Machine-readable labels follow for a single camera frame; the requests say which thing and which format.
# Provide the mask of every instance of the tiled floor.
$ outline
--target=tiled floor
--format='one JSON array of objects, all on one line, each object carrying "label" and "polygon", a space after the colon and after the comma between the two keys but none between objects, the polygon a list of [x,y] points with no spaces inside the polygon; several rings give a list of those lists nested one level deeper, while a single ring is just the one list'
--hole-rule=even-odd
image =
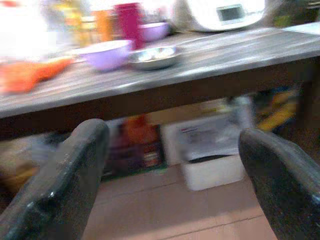
[{"label": "tiled floor", "polygon": [[102,183],[83,240],[276,240],[249,179],[190,191],[179,167]]}]

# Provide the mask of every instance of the wooden table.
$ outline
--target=wooden table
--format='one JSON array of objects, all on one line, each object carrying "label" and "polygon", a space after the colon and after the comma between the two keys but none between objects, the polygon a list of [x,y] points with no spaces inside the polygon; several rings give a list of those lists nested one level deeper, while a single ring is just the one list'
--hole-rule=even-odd
[{"label": "wooden table", "polygon": [[301,85],[295,141],[312,148],[319,134],[320,37],[275,28],[178,34],[153,44],[181,44],[183,61],[157,71],[96,72],[75,63],[30,93],[0,96],[1,139],[71,131],[90,118],[153,112],[281,86]]}]

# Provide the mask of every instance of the gray tabletop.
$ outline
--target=gray tabletop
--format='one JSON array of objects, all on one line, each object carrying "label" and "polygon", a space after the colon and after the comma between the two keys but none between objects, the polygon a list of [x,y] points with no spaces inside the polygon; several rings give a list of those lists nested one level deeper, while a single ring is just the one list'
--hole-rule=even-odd
[{"label": "gray tabletop", "polygon": [[162,70],[124,66],[101,73],[84,62],[74,63],[32,92],[0,95],[0,118],[320,56],[318,35],[275,28],[178,34],[149,46],[177,44],[185,50],[182,62]]}]

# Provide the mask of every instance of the purple bowl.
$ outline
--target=purple bowl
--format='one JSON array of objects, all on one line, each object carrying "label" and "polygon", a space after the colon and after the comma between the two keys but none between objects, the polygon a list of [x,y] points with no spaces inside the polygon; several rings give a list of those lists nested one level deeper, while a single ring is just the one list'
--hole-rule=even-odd
[{"label": "purple bowl", "polygon": [[168,35],[169,24],[167,22],[155,22],[140,26],[145,42],[153,42],[163,39]]},{"label": "purple bowl", "polygon": [[110,71],[127,62],[131,49],[131,40],[105,41],[85,47],[80,55],[95,69]]}]

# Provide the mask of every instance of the stainless steel bowl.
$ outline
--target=stainless steel bowl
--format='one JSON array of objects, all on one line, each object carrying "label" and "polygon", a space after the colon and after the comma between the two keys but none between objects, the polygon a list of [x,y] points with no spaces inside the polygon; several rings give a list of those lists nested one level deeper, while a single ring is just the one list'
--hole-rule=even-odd
[{"label": "stainless steel bowl", "polygon": [[147,48],[133,52],[129,63],[140,70],[163,69],[178,63],[182,52],[182,48],[176,46]]}]

